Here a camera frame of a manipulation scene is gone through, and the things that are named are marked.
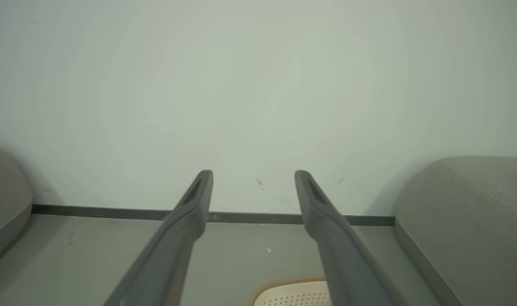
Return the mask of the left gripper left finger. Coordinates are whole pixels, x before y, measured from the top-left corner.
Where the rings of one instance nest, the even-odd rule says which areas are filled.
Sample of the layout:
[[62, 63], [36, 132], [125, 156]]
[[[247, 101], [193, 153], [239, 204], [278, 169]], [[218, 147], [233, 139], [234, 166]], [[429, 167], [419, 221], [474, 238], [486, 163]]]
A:
[[128, 269], [107, 306], [178, 306], [195, 242], [206, 228], [213, 173], [199, 172]]

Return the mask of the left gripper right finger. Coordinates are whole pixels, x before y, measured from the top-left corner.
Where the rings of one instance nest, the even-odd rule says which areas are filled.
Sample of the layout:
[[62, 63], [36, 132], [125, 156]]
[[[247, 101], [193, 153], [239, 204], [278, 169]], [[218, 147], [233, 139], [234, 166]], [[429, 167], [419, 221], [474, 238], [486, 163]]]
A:
[[305, 230], [317, 243], [334, 306], [407, 306], [394, 281], [311, 173], [294, 174]]

